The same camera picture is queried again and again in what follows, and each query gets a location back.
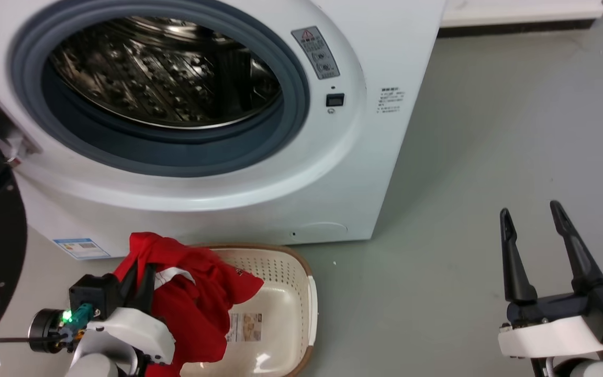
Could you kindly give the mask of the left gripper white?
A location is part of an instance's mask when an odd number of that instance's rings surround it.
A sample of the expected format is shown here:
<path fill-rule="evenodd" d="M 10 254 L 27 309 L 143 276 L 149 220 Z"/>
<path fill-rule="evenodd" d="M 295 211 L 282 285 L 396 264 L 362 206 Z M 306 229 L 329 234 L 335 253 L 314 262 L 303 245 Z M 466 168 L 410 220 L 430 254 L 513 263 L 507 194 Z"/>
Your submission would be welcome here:
<path fill-rule="evenodd" d="M 139 365 L 139 359 L 172 364 L 174 336 L 166 324 L 150 316 L 156 272 L 156 264 L 146 264 L 137 289 L 137 262 L 134 261 L 120 281 L 120 307 L 106 320 L 88 322 L 75 349 L 73 365 L 93 354 L 124 365 Z"/>

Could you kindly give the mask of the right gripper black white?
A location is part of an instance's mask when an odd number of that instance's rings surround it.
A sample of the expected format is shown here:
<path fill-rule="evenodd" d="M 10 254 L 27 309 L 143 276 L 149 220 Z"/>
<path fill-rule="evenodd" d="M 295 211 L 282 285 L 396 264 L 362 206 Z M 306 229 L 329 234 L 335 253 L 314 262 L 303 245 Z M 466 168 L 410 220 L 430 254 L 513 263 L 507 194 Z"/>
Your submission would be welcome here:
<path fill-rule="evenodd" d="M 574 294 L 538 299 L 530 284 L 517 248 L 517 231 L 508 208 L 499 213 L 502 271 L 507 322 L 499 329 L 503 356 L 550 358 L 603 352 L 603 343 L 584 320 L 588 299 L 603 286 L 603 273 L 559 201 L 550 201 L 555 229 L 563 238 L 572 270 Z"/>

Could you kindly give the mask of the red garment with white stripe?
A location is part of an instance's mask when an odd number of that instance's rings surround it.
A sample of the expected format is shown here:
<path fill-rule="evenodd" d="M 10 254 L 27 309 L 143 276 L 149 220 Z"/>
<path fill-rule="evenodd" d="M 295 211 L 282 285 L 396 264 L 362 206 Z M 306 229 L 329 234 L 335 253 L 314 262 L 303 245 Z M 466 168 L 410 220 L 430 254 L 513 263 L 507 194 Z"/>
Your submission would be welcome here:
<path fill-rule="evenodd" d="M 118 279 L 124 279 L 134 263 L 138 285 L 144 267 L 148 263 L 156 266 L 152 315 L 165 320 L 175 339 L 172 363 L 150 365 L 146 377 L 180 377 L 186 363 L 222 360 L 231 327 L 230 310 L 254 298 L 264 284 L 211 249 L 149 232 L 131 234 L 129 253 L 114 272 Z"/>

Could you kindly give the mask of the paper label inside basket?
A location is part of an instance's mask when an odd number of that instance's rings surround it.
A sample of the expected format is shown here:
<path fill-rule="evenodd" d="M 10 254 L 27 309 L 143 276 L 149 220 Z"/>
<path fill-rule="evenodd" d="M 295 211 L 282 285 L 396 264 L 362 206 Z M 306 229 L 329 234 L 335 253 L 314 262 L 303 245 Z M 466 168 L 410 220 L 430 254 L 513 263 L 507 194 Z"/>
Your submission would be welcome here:
<path fill-rule="evenodd" d="M 262 313 L 230 313 L 230 330 L 227 343 L 259 342 L 262 339 Z"/>

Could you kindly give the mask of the cream perforated laundry basket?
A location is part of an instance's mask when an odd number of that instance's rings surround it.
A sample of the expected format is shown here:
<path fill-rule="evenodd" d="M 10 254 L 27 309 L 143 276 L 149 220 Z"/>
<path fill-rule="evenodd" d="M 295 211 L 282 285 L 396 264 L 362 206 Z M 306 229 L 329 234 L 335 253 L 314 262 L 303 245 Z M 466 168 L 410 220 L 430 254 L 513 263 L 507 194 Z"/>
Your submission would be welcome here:
<path fill-rule="evenodd" d="M 284 246 L 213 244 L 225 262 L 264 282 L 254 298 L 230 313 L 262 313 L 259 342 L 227 343 L 216 363 L 187 363 L 181 377 L 298 377 L 311 360 L 318 324 L 318 293 L 309 263 Z"/>

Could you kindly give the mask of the white front-load washing machine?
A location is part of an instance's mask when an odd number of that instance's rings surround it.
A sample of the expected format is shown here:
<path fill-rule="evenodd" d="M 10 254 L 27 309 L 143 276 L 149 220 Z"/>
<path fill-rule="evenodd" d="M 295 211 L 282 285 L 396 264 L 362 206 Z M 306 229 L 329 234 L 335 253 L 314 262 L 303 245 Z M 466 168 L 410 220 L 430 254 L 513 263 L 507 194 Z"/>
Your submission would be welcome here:
<path fill-rule="evenodd" d="M 90 238 L 111 258 L 126 256 L 139 232 L 185 244 L 370 239 L 446 1 L 221 0 L 294 51 L 308 75 L 308 118 L 257 164 L 174 178 L 100 164 L 36 124 L 15 94 L 10 50 L 23 24 L 57 0 L 0 0 L 0 104 L 38 148 L 14 168 L 27 224 L 52 243 Z M 310 26 L 325 38 L 338 78 L 319 80 L 293 38 Z M 344 106 L 326 107 L 330 93 L 344 93 Z"/>

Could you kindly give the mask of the blue white energy label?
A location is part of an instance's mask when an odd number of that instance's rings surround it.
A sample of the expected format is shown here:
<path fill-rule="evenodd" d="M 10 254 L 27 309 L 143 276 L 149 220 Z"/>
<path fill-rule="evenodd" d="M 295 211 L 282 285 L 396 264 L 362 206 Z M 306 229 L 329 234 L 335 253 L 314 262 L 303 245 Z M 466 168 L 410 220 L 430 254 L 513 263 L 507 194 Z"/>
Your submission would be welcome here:
<path fill-rule="evenodd" d="M 90 238 L 53 239 L 53 243 L 76 260 L 108 259 L 111 255 Z"/>

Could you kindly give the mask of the grey rubber door gasket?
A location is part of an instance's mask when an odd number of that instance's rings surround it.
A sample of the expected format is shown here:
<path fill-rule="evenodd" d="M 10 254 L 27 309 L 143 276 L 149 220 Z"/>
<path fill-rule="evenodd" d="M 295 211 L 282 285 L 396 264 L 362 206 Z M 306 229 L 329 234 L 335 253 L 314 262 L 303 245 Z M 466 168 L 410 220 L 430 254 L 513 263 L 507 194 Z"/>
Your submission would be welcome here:
<path fill-rule="evenodd" d="M 256 53 L 282 89 L 265 112 L 226 127 L 166 129 L 98 109 L 65 86 L 49 57 L 67 37 L 116 18 L 186 19 Z M 270 27 L 221 0 L 57 0 L 26 21 L 10 50 L 10 79 L 20 103 L 55 141 L 127 172 L 194 178 L 257 164 L 294 140 L 309 114 L 308 75 Z"/>

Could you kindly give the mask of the stainless steel washer drum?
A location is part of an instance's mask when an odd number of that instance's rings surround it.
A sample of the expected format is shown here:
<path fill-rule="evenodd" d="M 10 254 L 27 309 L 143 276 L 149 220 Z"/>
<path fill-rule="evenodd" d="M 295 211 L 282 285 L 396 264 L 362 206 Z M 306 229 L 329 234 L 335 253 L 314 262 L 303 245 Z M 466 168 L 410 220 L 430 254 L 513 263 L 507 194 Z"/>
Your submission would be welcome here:
<path fill-rule="evenodd" d="M 49 62 L 65 86 L 94 107 L 166 129 L 230 126 L 282 96 L 256 53 L 186 19 L 104 21 L 65 38 Z"/>

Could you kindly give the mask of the grey warning sticker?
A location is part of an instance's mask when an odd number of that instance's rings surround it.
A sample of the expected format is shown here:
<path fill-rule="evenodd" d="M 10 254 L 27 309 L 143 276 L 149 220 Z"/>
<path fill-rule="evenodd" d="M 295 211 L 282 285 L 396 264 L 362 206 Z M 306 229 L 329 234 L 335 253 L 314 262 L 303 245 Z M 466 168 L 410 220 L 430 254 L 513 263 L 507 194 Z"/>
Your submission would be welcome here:
<path fill-rule="evenodd" d="M 338 78 L 340 70 L 333 53 L 317 26 L 294 29 L 291 34 L 299 43 L 319 80 Z"/>

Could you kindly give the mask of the white wall baseboard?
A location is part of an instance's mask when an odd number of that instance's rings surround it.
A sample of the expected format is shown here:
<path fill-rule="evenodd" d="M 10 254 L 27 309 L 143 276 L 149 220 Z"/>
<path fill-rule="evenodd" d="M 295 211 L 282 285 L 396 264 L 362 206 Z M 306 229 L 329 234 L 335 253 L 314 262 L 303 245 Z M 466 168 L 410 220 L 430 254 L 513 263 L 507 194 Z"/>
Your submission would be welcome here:
<path fill-rule="evenodd" d="M 589 29 L 603 0 L 448 0 L 438 38 Z"/>

